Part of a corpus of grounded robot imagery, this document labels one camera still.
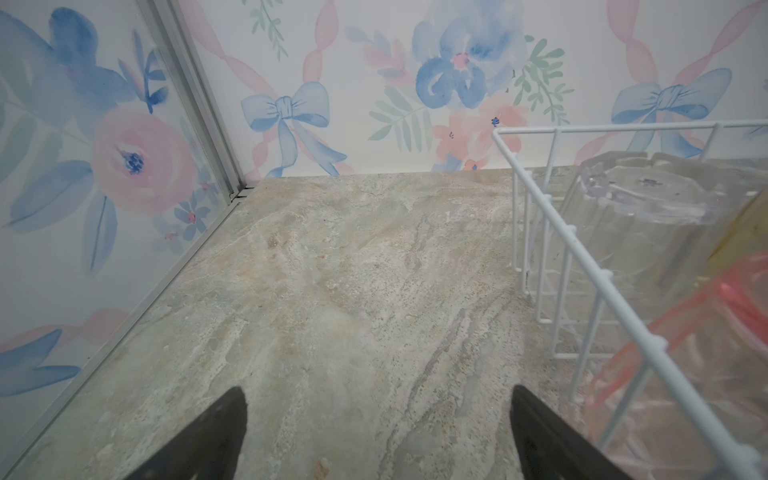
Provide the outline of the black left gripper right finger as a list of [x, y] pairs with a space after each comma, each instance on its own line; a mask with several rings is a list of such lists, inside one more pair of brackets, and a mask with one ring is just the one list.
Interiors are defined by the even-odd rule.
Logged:
[[526, 480], [630, 479], [522, 384], [512, 390], [510, 424]]

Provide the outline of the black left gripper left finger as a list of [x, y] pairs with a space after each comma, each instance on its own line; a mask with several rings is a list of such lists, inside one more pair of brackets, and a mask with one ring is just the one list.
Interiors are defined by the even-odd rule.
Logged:
[[247, 431], [241, 387], [227, 390], [127, 478], [232, 479]]

